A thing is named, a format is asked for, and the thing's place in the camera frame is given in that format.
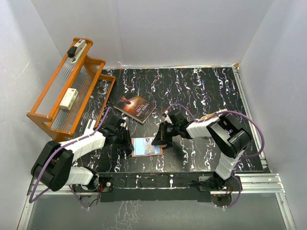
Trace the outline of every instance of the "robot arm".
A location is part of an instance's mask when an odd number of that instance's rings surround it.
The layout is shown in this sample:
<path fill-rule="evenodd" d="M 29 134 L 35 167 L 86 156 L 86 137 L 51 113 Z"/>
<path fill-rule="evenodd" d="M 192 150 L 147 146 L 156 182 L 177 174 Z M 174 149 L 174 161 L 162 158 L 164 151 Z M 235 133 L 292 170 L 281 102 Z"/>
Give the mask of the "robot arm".
<path fill-rule="evenodd" d="M 177 135 L 187 139 L 212 137 L 222 153 L 213 178 L 207 182 L 207 185 L 222 189 L 251 142 L 251 135 L 231 114 L 215 117 L 214 114 L 206 116 L 204 121 L 188 122 L 181 112 L 171 113 L 160 124 L 152 145 L 171 143 L 172 137 Z"/>
<path fill-rule="evenodd" d="M 113 115 L 97 132 L 92 134 L 94 125 L 95 121 L 91 125 L 89 121 L 84 135 L 79 138 L 61 143 L 49 141 L 35 162 L 31 175 L 37 178 L 51 154 L 60 146 L 66 145 L 53 157 L 43 173 L 41 182 L 54 192 L 66 184 L 81 184 L 93 187 L 92 184 L 96 179 L 95 172 L 84 167 L 72 167 L 71 164 L 75 160 L 110 144 L 118 145 L 120 150 L 133 150 L 130 133 L 124 119 Z"/>

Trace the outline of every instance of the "book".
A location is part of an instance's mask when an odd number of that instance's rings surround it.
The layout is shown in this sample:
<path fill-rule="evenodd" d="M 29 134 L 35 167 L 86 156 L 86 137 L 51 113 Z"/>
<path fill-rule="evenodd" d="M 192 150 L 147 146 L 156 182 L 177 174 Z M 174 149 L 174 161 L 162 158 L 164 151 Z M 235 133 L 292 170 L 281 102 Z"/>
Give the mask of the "book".
<path fill-rule="evenodd" d="M 153 137 L 150 138 L 132 138 L 134 151 L 133 157 L 158 156 L 163 154 L 162 146 L 152 145 Z"/>
<path fill-rule="evenodd" d="M 116 102 L 114 108 L 144 124 L 155 109 L 155 105 L 138 95 L 127 92 Z"/>

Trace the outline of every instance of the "wooden dish rack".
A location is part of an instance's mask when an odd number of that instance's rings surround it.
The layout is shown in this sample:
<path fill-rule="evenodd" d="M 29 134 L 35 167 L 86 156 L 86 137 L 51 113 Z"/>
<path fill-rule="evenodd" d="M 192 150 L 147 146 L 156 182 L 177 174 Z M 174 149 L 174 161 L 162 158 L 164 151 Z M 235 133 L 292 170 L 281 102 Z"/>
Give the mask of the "wooden dish rack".
<path fill-rule="evenodd" d="M 106 63 L 104 60 L 87 56 L 93 45 L 92 40 L 76 37 L 71 47 L 80 39 L 85 40 L 86 47 L 79 60 L 71 64 L 71 58 L 65 54 L 32 110 L 27 113 L 28 118 L 57 142 L 73 137 L 97 81 L 106 80 L 110 87 L 96 122 L 96 126 L 98 125 L 116 80 L 114 76 L 101 73 Z M 77 89 L 79 92 L 71 110 L 59 107 L 68 88 Z"/>

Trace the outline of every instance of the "black and white marble surface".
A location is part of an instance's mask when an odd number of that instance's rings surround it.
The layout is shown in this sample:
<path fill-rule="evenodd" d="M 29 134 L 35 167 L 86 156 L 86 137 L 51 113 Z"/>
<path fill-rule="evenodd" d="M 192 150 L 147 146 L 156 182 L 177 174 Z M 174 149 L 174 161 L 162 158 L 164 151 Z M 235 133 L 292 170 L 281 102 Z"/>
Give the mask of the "black and white marble surface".
<path fill-rule="evenodd" d="M 132 138 L 153 137 L 159 128 L 163 111 L 174 103 L 187 107 L 195 118 L 224 108 L 245 114 L 232 68 L 117 69 L 103 70 L 103 73 L 117 78 L 108 100 L 109 106 L 128 91 L 156 105 L 143 125 L 129 119 L 128 127 Z M 108 82 L 97 83 L 76 136 L 83 133 L 88 119 L 97 117 L 108 88 Z M 247 121 L 240 118 L 240 122 L 250 130 Z M 256 151 L 252 141 L 246 154 Z M 220 150 L 211 138 L 188 140 L 175 137 L 173 146 L 164 149 L 162 156 L 135 158 L 130 152 L 119 151 L 111 146 L 83 156 L 74 165 L 87 166 L 99 173 L 213 172 L 219 158 Z M 243 160 L 238 170 L 262 171 L 263 168 L 257 157 Z"/>

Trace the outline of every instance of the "white wall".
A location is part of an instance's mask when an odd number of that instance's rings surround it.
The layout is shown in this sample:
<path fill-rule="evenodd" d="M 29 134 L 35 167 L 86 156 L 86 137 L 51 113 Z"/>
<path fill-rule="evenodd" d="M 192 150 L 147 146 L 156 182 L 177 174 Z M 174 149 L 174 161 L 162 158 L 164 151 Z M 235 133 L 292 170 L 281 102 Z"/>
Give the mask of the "white wall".
<path fill-rule="evenodd" d="M 88 37 L 89 54 L 118 68 L 239 62 L 272 0 L 32 2 L 62 55 Z"/>
<path fill-rule="evenodd" d="M 26 113 L 61 56 L 30 0 L 0 0 L 0 229 L 16 229 L 30 170 L 49 140 Z"/>
<path fill-rule="evenodd" d="M 306 0 L 275 0 L 240 64 L 268 164 L 281 176 L 299 230 L 307 226 L 306 38 Z"/>

